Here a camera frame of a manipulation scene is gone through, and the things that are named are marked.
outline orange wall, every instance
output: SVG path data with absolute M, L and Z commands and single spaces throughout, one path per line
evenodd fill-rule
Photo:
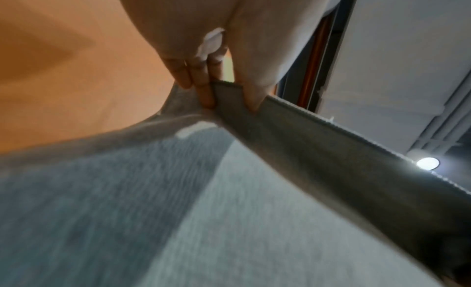
M 134 124 L 172 83 L 118 0 L 0 0 L 0 152 Z

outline ceiling light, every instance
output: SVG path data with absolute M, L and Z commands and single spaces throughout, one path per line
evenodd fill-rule
M 425 170 L 434 170 L 440 165 L 440 161 L 433 157 L 422 158 L 417 161 L 417 166 Z

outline hand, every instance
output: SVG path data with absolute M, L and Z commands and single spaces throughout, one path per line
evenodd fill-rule
M 228 47 L 235 81 L 256 110 L 301 52 L 329 0 L 121 0 L 183 88 L 213 108 Z

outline finger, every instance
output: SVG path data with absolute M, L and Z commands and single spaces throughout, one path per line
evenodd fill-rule
M 193 83 L 184 60 L 163 58 L 162 61 L 179 86 L 187 89 L 191 88 Z
M 205 108 L 214 108 L 216 100 L 209 84 L 206 58 L 196 57 L 186 61 L 200 103 Z
M 218 50 L 208 55 L 208 73 L 210 80 L 222 80 L 223 73 L 223 60 L 227 53 L 227 42 L 225 40 L 225 33 L 222 33 L 222 43 Z
M 257 110 L 306 45 L 329 0 L 251 0 L 226 27 L 236 82 Z M 250 9 L 269 4 L 265 15 Z

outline round ceiling light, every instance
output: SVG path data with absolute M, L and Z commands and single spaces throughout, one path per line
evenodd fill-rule
M 440 165 L 440 161 L 433 157 L 422 158 L 417 161 L 417 166 L 425 170 L 434 170 Z

